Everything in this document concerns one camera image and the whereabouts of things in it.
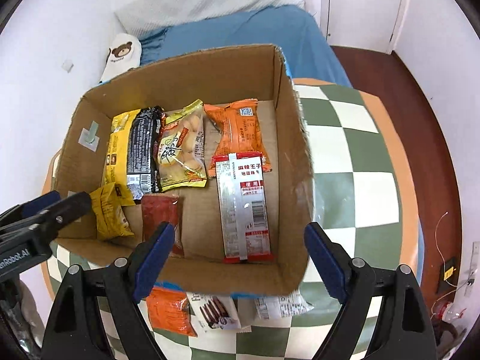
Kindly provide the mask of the small yellow snack packet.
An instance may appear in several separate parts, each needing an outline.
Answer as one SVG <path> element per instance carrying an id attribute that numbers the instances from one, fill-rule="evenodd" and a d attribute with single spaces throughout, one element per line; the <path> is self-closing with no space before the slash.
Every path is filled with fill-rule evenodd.
<path id="1" fill-rule="evenodd" d="M 105 242 L 118 237 L 133 236 L 123 208 L 135 206 L 126 185 L 105 184 L 89 194 L 96 217 L 97 239 Z"/>

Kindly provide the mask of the orange red chip packet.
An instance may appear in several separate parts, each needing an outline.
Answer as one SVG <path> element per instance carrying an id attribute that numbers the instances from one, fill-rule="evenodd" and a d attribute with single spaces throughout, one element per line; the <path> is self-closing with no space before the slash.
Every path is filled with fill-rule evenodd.
<path id="1" fill-rule="evenodd" d="M 145 302 L 152 328 L 197 336 L 191 324 L 190 304 L 185 292 L 154 286 Z"/>

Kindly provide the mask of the yellow black snack bag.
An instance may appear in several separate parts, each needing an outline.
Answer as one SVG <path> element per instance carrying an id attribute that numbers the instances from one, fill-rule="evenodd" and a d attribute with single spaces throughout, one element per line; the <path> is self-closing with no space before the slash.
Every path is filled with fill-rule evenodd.
<path id="1" fill-rule="evenodd" d="M 163 121 L 164 110 L 159 106 L 113 117 L 103 183 L 127 187 L 135 203 L 160 191 L 155 155 Z"/>

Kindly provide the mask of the dark red snack packet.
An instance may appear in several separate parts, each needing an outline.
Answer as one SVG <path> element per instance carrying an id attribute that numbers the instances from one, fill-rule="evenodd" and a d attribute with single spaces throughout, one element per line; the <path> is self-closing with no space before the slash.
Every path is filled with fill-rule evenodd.
<path id="1" fill-rule="evenodd" d="M 141 207 L 143 241 L 148 241 L 162 222 L 168 222 L 174 226 L 174 244 L 170 255 L 176 258 L 183 258 L 181 198 L 176 195 L 169 196 L 162 193 L 145 194 L 141 200 Z"/>

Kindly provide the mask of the Franzzi chocolate cookie packet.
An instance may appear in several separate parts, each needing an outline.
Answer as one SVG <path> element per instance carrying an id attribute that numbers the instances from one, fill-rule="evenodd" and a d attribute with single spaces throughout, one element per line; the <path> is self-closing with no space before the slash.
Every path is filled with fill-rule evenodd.
<path id="1" fill-rule="evenodd" d="M 232 297 L 188 292 L 187 299 L 194 330 L 210 332 L 250 332 L 251 326 L 242 319 Z"/>

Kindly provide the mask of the grey white snack packet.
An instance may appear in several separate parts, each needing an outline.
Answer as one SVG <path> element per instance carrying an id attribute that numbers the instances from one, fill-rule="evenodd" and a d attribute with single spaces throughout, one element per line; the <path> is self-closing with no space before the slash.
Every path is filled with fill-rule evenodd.
<path id="1" fill-rule="evenodd" d="M 278 320 L 306 314 L 314 309 L 299 290 L 289 295 L 257 297 L 254 300 L 256 311 L 261 320 Z"/>

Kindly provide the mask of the yellow biscuit ball bag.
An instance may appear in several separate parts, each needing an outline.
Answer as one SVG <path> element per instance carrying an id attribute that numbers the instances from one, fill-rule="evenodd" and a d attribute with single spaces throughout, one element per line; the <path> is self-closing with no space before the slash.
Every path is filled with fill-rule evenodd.
<path id="1" fill-rule="evenodd" d="M 162 192 L 206 186 L 203 127 L 200 99 L 166 116 L 156 159 Z"/>

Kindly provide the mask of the silver red strip packet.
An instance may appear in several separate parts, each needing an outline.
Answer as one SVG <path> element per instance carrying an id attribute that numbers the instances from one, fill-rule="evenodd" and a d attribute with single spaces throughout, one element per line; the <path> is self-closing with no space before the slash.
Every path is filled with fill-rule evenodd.
<path id="1" fill-rule="evenodd" d="M 260 152 L 213 158 L 225 263 L 273 260 Z"/>

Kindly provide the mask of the orange snack packet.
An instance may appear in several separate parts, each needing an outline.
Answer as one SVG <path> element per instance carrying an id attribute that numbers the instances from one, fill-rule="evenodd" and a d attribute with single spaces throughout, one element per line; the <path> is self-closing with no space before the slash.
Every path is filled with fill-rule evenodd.
<path id="1" fill-rule="evenodd" d="M 208 176 L 216 176 L 216 158 L 231 153 L 261 153 L 262 170 L 272 171 L 272 164 L 265 149 L 260 121 L 257 115 L 259 101 L 248 98 L 227 106 L 205 104 L 205 114 L 221 133 L 221 138 L 211 157 Z"/>

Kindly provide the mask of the bear print pillow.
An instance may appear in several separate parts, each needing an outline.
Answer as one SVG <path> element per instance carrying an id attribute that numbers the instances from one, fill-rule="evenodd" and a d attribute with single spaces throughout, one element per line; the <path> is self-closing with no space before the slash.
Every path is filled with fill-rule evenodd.
<path id="1" fill-rule="evenodd" d="M 140 66 L 142 45 L 140 41 L 128 33 L 115 36 L 106 57 L 106 65 L 99 80 L 107 82 L 131 69 Z"/>

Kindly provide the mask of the cardboard milk box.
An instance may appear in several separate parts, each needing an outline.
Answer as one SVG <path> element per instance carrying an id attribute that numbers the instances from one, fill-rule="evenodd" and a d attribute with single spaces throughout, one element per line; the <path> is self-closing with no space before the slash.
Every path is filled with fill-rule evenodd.
<path id="1" fill-rule="evenodd" d="M 285 295 L 308 264 L 313 214 L 306 126 L 273 45 L 207 49 L 130 70 L 85 93 L 59 156 L 61 196 L 122 191 L 128 225 L 89 213 L 59 243 L 105 266 L 134 248 L 147 200 L 177 196 L 183 250 L 159 281 L 191 293 Z"/>

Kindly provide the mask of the blue bed sheet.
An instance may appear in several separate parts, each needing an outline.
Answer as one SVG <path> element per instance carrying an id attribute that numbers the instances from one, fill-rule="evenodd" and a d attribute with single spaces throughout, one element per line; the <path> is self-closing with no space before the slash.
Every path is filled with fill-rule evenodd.
<path id="1" fill-rule="evenodd" d="M 158 28 L 140 43 L 141 65 L 198 50 L 273 44 L 281 48 L 292 77 L 352 85 L 315 19 L 293 5 Z"/>

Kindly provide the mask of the white door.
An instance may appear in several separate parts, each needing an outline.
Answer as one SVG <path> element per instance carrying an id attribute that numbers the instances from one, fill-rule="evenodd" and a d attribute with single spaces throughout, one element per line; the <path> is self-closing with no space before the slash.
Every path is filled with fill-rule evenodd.
<path id="1" fill-rule="evenodd" d="M 387 53 L 402 0 L 321 0 L 320 27 L 332 47 Z"/>

